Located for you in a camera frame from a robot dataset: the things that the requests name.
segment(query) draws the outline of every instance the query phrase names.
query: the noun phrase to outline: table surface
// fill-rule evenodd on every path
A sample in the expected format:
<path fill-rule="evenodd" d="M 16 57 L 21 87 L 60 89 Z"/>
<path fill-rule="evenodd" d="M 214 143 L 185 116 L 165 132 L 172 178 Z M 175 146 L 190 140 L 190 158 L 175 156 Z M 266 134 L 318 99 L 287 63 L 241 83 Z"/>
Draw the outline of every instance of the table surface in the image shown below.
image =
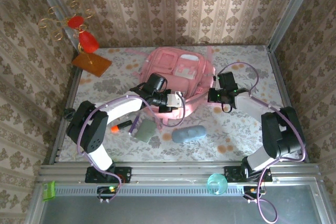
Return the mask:
<path fill-rule="evenodd" d="M 206 46 L 177 47 L 201 55 L 207 55 Z M 155 48 L 136 48 L 149 54 Z M 213 65 L 218 73 L 224 66 L 244 61 L 253 65 L 259 72 L 259 83 L 253 94 L 272 105 L 282 105 L 278 86 L 265 46 L 212 46 Z M 110 101 L 125 94 L 139 84 L 134 72 L 140 72 L 145 56 L 130 54 L 124 48 L 104 48 L 96 54 L 112 61 L 109 69 L 97 78 L 86 71 L 82 72 L 73 107 L 78 108 L 82 101 L 92 103 Z M 240 88 L 250 88 L 256 81 L 251 68 L 243 64 L 229 67 Z M 207 136 L 197 141 L 176 144 L 171 139 L 174 129 L 156 129 L 155 135 L 144 143 L 128 135 L 129 127 L 118 133 L 111 133 L 110 127 L 125 120 L 133 120 L 138 112 L 115 120 L 106 129 L 103 145 L 114 161 L 241 161 L 246 155 L 261 147 L 261 125 L 246 113 L 233 110 L 223 113 L 220 106 L 202 104 L 183 124 L 174 129 L 192 125 L 203 125 Z M 142 112 L 141 117 L 148 118 Z M 169 120 L 176 124 L 178 120 Z M 84 161 L 77 154 L 76 145 L 66 136 L 59 155 L 59 162 Z"/>

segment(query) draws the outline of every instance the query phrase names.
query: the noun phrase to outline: pink backpack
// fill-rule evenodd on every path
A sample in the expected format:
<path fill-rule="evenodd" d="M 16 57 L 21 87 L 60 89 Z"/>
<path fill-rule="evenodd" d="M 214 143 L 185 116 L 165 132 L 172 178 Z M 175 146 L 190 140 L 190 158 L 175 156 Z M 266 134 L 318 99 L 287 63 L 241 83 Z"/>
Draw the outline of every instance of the pink backpack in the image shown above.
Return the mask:
<path fill-rule="evenodd" d="M 207 51 L 208 58 L 211 58 L 211 47 Z M 166 88 L 172 92 L 180 91 L 186 99 L 185 116 L 188 116 L 205 101 L 214 82 L 215 68 L 209 60 L 195 52 L 160 47 L 147 57 L 141 68 L 140 82 L 146 82 L 152 73 L 162 75 L 168 81 Z M 183 108 L 170 113 L 159 113 L 159 108 L 154 106 L 152 109 L 165 123 L 168 119 L 180 119 L 183 116 Z"/>

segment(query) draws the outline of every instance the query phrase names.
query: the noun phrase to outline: damask wallpaper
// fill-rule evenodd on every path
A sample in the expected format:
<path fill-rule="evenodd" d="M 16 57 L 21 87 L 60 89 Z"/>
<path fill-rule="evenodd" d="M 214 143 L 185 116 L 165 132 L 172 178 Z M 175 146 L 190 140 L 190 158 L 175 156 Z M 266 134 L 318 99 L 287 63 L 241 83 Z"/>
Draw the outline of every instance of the damask wallpaper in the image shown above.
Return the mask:
<path fill-rule="evenodd" d="M 336 209 L 336 0 L 304 0 L 276 56 Z"/>
<path fill-rule="evenodd" d="M 37 22 L 46 0 L 0 0 L 0 223 L 23 223 L 53 145 L 73 49 Z"/>
<path fill-rule="evenodd" d="M 61 0 L 75 8 L 73 0 Z M 289 0 L 81 0 L 93 8 L 90 31 L 102 47 L 262 44 Z"/>

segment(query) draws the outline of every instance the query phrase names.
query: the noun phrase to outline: black knob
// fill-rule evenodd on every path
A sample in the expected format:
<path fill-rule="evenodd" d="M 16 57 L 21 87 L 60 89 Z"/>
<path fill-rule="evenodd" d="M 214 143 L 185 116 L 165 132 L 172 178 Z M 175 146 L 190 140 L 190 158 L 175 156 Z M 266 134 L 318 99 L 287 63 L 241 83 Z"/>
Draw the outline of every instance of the black knob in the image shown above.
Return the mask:
<path fill-rule="evenodd" d="M 65 120 L 67 120 L 68 122 L 70 122 L 72 120 L 72 118 L 74 118 L 73 116 L 75 115 L 76 110 L 73 108 L 67 108 L 63 110 L 63 118 Z"/>

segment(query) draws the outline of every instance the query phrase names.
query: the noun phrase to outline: gray sponge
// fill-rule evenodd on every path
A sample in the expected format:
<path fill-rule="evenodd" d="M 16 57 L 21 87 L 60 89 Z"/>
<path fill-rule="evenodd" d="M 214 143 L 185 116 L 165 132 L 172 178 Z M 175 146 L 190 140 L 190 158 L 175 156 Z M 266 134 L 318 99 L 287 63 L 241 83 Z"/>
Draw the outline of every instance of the gray sponge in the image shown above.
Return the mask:
<path fill-rule="evenodd" d="M 149 139 L 155 134 L 156 123 L 145 119 L 142 121 L 138 131 L 135 134 L 135 138 L 148 143 Z"/>

